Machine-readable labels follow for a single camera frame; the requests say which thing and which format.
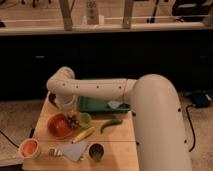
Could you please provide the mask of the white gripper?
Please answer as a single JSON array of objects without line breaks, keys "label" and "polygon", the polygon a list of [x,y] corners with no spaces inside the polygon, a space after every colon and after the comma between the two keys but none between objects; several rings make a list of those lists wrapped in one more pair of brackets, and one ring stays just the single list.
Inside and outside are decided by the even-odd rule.
[{"label": "white gripper", "polygon": [[74,104],[75,97],[71,96],[69,98],[56,97],[56,106],[64,112],[70,112]]}]

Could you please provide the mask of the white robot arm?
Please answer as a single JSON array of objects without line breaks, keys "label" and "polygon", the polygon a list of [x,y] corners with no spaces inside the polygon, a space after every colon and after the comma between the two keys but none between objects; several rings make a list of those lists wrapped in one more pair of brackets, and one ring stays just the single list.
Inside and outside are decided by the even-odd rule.
[{"label": "white robot arm", "polygon": [[75,96],[128,104],[133,120],[140,171],[192,171],[180,100],[164,76],[147,74],[138,79],[75,78],[69,67],[58,69],[47,81],[56,105],[67,111]]}]

